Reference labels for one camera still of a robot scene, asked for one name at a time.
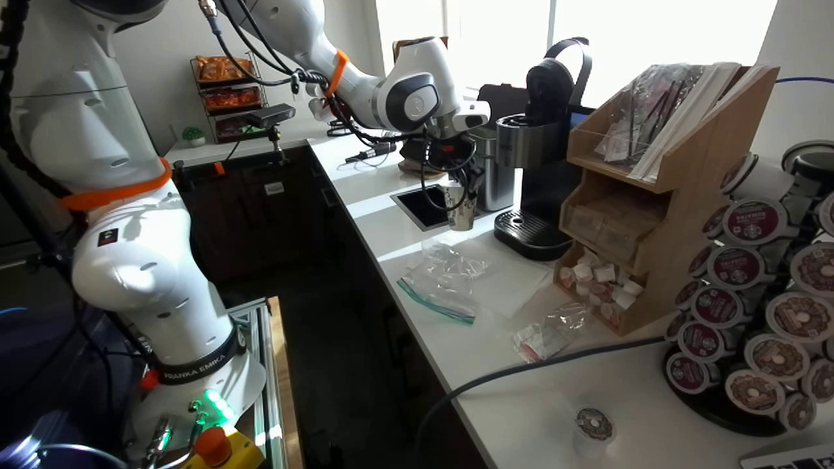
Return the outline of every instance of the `wall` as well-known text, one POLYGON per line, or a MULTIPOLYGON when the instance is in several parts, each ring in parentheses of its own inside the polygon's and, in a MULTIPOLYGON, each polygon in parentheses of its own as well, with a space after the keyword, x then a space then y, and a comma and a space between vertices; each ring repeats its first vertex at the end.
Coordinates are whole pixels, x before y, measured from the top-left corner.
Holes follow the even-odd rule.
MULTIPOLYGON (((228 49, 241 55, 244 44, 227 21, 222 25, 228 49)), ((325 35, 357 67, 368 74, 383 70, 371 0, 325 0, 325 35)), ((156 150, 167 150, 185 124, 206 124, 186 59, 196 55, 222 55, 222 49, 196 0, 168 0, 164 14, 151 24, 117 35, 115 55, 156 150)), ((262 66, 258 70, 262 79, 276 79, 262 66)), ((297 118, 280 124, 283 144, 302 140, 309 131, 322 124, 308 111, 308 98, 302 94, 291 97, 287 87, 268 89, 266 98, 268 104, 287 102, 297 110, 297 118)))
MULTIPOLYGON (((779 0, 757 63, 781 66, 779 75, 834 79, 830 18, 830 0, 779 0)), ((775 83, 752 150, 775 161, 783 148, 816 139, 834 140, 834 87, 775 83)))

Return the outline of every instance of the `white countertop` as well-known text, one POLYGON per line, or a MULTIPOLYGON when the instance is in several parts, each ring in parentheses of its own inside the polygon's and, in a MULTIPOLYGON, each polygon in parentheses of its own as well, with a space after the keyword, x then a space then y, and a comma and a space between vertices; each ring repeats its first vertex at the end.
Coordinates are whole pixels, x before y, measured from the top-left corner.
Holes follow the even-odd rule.
MULTIPOLYGON (((311 139, 309 145, 440 382, 454 389, 519 364, 512 334, 566 302, 566 294, 549 285, 553 264, 525 260, 498 242, 494 216, 478 216, 469 231, 448 226, 421 231, 390 197, 418 186, 416 177, 396 170, 400 161, 396 154, 344 165, 361 150, 353 139, 311 139), (490 264, 486 274, 472 285, 478 302, 472 325, 425 309, 394 285, 403 265, 414 264, 425 239, 454 242, 459 253, 490 264)), ((661 322, 624 339, 652 335, 661 322)), ((620 342, 596 320, 583 334, 583 345, 620 342)), ((791 442, 788 436, 745 438, 699 418, 667 389, 658 369, 661 351, 665 347, 642 347, 491 381, 463 394, 459 414, 486 464, 500 469, 735 469, 745 454, 791 442), (602 454, 572 442, 572 418, 581 406, 602 410, 614 427, 602 454)), ((830 425, 830 411, 822 411, 798 446, 822 441, 830 425)))

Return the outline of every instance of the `coffee machine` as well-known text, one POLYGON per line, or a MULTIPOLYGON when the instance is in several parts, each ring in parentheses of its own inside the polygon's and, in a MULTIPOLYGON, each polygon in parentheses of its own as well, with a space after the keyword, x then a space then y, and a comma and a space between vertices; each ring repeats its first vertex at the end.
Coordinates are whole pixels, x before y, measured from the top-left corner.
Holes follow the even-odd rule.
POLYGON ((577 170, 566 161, 570 127, 589 114, 581 106, 592 75, 589 40, 570 36, 553 44, 525 74, 523 111, 498 118, 494 170, 511 182, 511 209, 498 214, 494 238, 530 260, 553 260, 570 248, 556 230, 563 197, 577 186, 577 170), (581 49, 572 74, 556 59, 568 46, 581 49))

